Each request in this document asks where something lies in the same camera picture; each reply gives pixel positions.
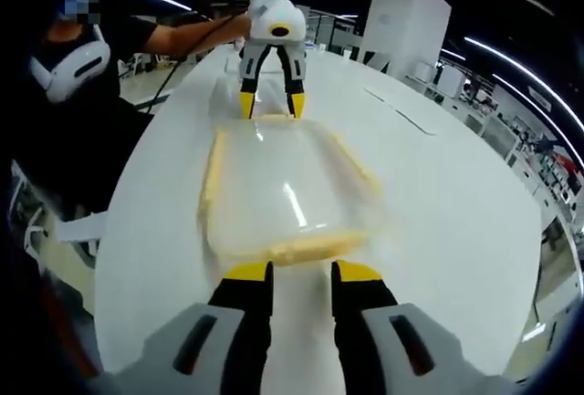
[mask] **floor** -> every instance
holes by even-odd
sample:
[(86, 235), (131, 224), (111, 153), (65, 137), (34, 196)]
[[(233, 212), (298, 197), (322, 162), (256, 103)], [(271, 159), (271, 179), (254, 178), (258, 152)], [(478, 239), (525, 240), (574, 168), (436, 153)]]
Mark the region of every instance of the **floor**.
[[(165, 91), (171, 90), (180, 83), (192, 68), (193, 64), (180, 66), (169, 81)], [(134, 104), (149, 101), (166, 79), (169, 72), (170, 70), (166, 68), (139, 74), (135, 77), (124, 78), (121, 81), (121, 96)], [(156, 113), (162, 104), (153, 107), (152, 113)], [(72, 290), (78, 292), (74, 294), (77, 297), (73, 299), (77, 304), (72, 305), (78, 305), (83, 310), (74, 312), (77, 314), (75, 316), (76, 328), (89, 356), (94, 362), (99, 363), (97, 342), (95, 340), (92, 318), (90, 317), (90, 315), (94, 314), (94, 271), (81, 261), (77, 252), (70, 244), (62, 244), (56, 241), (52, 232), (53, 221), (54, 217), (50, 215), (46, 217), (44, 226), (48, 230), (47, 236), (43, 236), (42, 234), (38, 235), (36, 249), (39, 252), (40, 259), (53, 275), (70, 286)], [(568, 269), (566, 266), (567, 258), (564, 256), (565, 251), (560, 250), (557, 251), (559, 255), (547, 256), (548, 251), (549, 248), (544, 247), (543, 260), (545, 260), (546, 268), (542, 272), (542, 278), (545, 279), (542, 286), (545, 289), (553, 286), (558, 281), (558, 278), (563, 277)], [(557, 331), (557, 328), (555, 322), (547, 323), (545, 327), (538, 325), (536, 313), (532, 309), (527, 318), (523, 339), (520, 339), (516, 351), (509, 361), (506, 375), (513, 380), (528, 378), (534, 369), (545, 359), (548, 353), (550, 338)]]

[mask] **white table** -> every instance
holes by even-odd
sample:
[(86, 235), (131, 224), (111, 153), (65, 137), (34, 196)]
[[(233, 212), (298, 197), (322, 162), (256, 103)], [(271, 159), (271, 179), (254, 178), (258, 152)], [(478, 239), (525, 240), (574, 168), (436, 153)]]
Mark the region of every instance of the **white table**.
[[(138, 360), (149, 336), (193, 303), (206, 302), (214, 289), (195, 215), (214, 134), (210, 118), (239, 113), (237, 106), (221, 103), (233, 97), (226, 83), (236, 76), (225, 73), (232, 56), (230, 48), (220, 47), (187, 76), (121, 175), (96, 271), (97, 337), (108, 371)], [(480, 370), (503, 372), (537, 279), (535, 201), (487, 144), (393, 78), (311, 50), (305, 89), (303, 118), (337, 133), (383, 185), (391, 232), (360, 261), (382, 273), (400, 302), (413, 302), (459, 337), (465, 357)], [(312, 279), (303, 282), (308, 286), (302, 291), (284, 287), (294, 275), (313, 278), (310, 269), (278, 269), (275, 302), (294, 301), (289, 293), (314, 293)], [(279, 306), (273, 350), (297, 346), (300, 354), (302, 345), (310, 348), (310, 357), (271, 363), (265, 393), (274, 393), (274, 379), (281, 379), (277, 393), (344, 393), (332, 320), (316, 307), (318, 327), (311, 325), (303, 338), (286, 339), (294, 324), (287, 325), (282, 311), (293, 311), (297, 322), (312, 315)], [(298, 388), (313, 383), (318, 387)]]

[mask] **white desk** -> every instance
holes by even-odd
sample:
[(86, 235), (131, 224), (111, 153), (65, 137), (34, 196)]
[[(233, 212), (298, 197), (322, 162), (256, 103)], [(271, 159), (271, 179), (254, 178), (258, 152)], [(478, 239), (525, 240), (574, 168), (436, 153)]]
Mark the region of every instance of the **white desk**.
[[(240, 110), (221, 106), (225, 77), (236, 79), (225, 74), (231, 53), (216, 49), (172, 93), (121, 175), (96, 272), (96, 329), (106, 370), (138, 360), (148, 337), (214, 289), (195, 215), (213, 139), (210, 117)], [(501, 373), (537, 279), (539, 210), (529, 193), (465, 125), (371, 68), (310, 51), (305, 89), (303, 117), (336, 132), (384, 188), (391, 234), (360, 261), (383, 274), (399, 301), (413, 302), (459, 337), (480, 370)], [(302, 284), (312, 284), (304, 282), (314, 277), (307, 270), (298, 273)], [(296, 347), (286, 363), (271, 362), (265, 393), (344, 393), (323, 302), (311, 296), (293, 309), (280, 307), (291, 301), (290, 288), (281, 285), (293, 275), (276, 271), (272, 341), (309, 351), (302, 356)], [(320, 307), (298, 311), (315, 302)], [(310, 329), (286, 339), (285, 311), (296, 321), (316, 312), (322, 323), (305, 323)], [(150, 376), (143, 384), (154, 381)]]

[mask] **person's hand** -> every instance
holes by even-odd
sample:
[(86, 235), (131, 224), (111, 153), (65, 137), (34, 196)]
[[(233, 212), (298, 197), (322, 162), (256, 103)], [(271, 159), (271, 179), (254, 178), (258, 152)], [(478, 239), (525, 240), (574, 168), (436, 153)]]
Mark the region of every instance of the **person's hand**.
[(250, 0), (247, 13), (252, 21), (260, 17), (269, 7), (270, 4), (279, 0)]

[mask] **person's arm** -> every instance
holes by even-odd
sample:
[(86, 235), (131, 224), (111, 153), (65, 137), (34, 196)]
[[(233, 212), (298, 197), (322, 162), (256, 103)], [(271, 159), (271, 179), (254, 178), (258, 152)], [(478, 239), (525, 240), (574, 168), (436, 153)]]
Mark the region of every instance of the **person's arm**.
[(236, 16), (222, 26), (227, 19), (229, 18), (180, 27), (157, 26), (144, 44), (143, 51), (155, 55), (186, 56), (193, 48), (195, 52), (202, 52), (240, 36), (249, 36), (251, 20), (247, 15)]

